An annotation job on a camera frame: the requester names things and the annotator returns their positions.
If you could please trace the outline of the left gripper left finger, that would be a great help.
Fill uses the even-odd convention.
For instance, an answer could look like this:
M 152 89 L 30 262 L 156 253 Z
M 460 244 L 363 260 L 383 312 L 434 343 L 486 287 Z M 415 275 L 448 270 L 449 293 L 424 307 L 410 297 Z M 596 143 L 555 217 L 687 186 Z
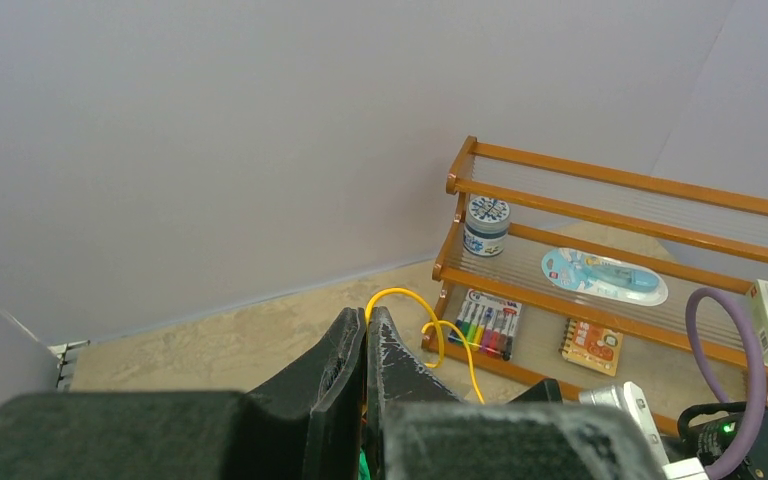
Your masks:
M 22 395 L 0 406 L 0 479 L 354 479 L 365 362 L 346 308 L 250 392 Z

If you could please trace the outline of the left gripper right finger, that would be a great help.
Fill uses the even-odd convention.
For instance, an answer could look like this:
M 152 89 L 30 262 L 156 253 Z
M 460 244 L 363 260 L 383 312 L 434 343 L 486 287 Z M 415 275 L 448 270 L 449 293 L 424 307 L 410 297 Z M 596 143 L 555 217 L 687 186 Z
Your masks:
M 374 479 L 662 479 L 622 411 L 469 403 L 414 355 L 389 311 L 367 329 L 365 453 Z

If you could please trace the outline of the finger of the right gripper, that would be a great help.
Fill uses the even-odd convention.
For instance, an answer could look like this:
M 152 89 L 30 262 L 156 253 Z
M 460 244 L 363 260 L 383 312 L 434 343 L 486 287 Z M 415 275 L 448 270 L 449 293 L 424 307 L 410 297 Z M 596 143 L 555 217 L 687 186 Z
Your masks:
M 556 379 L 544 378 L 511 400 L 511 403 L 562 403 L 563 395 Z

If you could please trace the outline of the green plastic bin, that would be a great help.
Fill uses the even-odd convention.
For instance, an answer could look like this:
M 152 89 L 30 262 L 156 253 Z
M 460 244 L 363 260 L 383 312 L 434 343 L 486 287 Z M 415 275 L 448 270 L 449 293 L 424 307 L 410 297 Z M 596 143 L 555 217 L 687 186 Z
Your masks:
M 357 479 L 371 480 L 371 474 L 370 474 L 370 469 L 367 462 L 366 453 L 363 449 L 359 451 Z

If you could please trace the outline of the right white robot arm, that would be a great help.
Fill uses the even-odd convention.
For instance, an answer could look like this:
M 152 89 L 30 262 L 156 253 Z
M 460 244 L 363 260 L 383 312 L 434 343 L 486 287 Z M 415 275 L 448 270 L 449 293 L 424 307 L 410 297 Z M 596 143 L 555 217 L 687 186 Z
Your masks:
M 676 431 L 663 434 L 642 388 L 633 382 L 584 391 L 578 401 L 628 413 L 669 479 L 715 479 L 712 467 L 727 465 L 726 456 L 734 453 L 742 459 L 724 479 L 768 479 L 768 407 L 754 411 L 745 401 L 692 405 L 679 416 Z

